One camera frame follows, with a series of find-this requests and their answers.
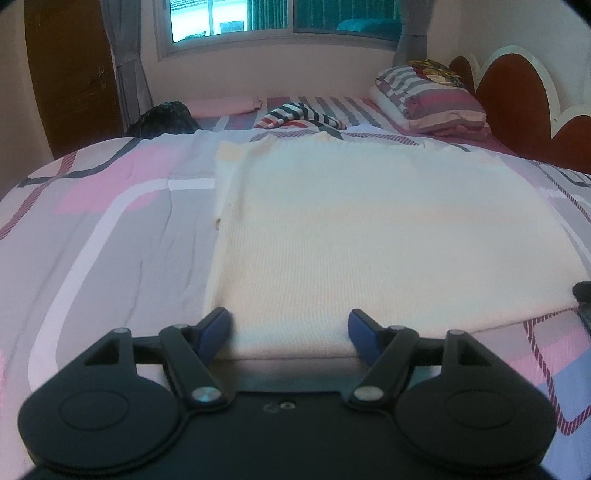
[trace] pink and gray patterned bedsheet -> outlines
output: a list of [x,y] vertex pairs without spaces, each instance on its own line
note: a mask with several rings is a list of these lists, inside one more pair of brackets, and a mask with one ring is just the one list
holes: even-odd
[[[258,112],[204,119],[204,130],[194,135],[92,145],[36,171],[0,202],[0,479],[17,478],[31,466],[16,429],[18,409],[31,389],[112,328],[152,335],[173,323],[199,320],[217,234],[217,146],[223,140],[317,133],[317,128],[252,129],[287,101],[343,120],[348,128],[336,134],[344,141],[444,145],[401,134],[368,100],[270,98]],[[484,145],[449,140],[464,150],[500,152],[552,205],[591,272],[591,177],[512,157],[494,140]],[[591,340],[576,312],[548,312],[475,336],[554,406],[557,433],[546,468],[560,479],[587,478]],[[269,378],[277,375],[276,366],[268,364],[247,369],[256,370],[251,371],[255,386],[270,387]],[[314,388],[333,388],[331,375],[347,376],[320,364],[304,370]]]

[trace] door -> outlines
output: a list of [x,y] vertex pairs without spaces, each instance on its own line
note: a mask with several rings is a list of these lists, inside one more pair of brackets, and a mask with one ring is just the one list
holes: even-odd
[[54,157],[120,137],[123,123],[99,0],[25,0],[25,35]]

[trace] pillow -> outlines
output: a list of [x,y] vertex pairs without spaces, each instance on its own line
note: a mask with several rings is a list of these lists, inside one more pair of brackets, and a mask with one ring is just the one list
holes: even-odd
[[[486,112],[466,89],[421,78],[411,66],[383,70],[375,85],[408,121],[412,132],[486,137],[489,131]],[[390,116],[390,107],[383,110]]]
[[404,118],[404,115],[398,110],[396,105],[380,92],[375,85],[369,90],[369,98],[371,98],[372,102],[375,103],[397,127],[400,127],[403,130],[410,130],[409,121]]

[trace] glass pane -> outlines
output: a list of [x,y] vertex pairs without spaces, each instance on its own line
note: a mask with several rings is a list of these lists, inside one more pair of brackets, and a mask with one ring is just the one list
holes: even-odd
[[296,31],[325,31],[398,40],[397,0],[296,0]]
[[287,28],[287,0],[170,0],[173,41]]

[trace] white wall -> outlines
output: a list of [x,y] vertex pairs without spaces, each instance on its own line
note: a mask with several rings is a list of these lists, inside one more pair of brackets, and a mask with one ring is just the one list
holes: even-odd
[[591,105],[591,28],[562,0],[462,0],[459,53],[482,65],[518,45],[550,72],[562,110]]
[[[430,55],[451,60],[457,49],[461,0],[439,0]],[[142,62],[154,103],[230,95],[366,95],[394,52],[334,45],[229,47],[158,61],[152,0],[142,0]]]
[[0,199],[53,160],[37,110],[25,44],[24,0],[0,13]]

